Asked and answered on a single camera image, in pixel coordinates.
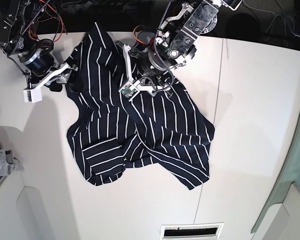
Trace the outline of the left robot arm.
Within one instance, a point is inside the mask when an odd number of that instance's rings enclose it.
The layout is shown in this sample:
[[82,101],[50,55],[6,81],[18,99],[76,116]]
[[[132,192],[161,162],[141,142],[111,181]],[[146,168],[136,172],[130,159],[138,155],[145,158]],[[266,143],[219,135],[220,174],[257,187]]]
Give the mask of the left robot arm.
[[136,39],[142,48],[117,41],[127,78],[121,83],[119,93],[129,101],[140,92],[147,92],[152,97],[159,92],[170,93],[175,83],[173,70],[193,59],[197,51],[196,40],[215,28],[219,9],[226,7],[236,11],[241,3],[240,0],[184,1],[178,14],[162,16],[154,37],[148,43]]

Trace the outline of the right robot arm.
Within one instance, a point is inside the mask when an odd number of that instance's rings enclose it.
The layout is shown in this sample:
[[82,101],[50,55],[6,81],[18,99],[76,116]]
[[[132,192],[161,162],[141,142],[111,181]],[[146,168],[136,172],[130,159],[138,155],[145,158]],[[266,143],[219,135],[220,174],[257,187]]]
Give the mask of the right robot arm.
[[[37,35],[40,23],[57,20],[57,28],[52,39]],[[77,66],[58,62],[53,56],[55,42],[66,33],[64,21],[55,5],[49,0],[13,0],[8,8],[0,37],[0,49],[26,78],[31,89],[55,73],[43,85],[52,92],[60,92],[67,84]]]

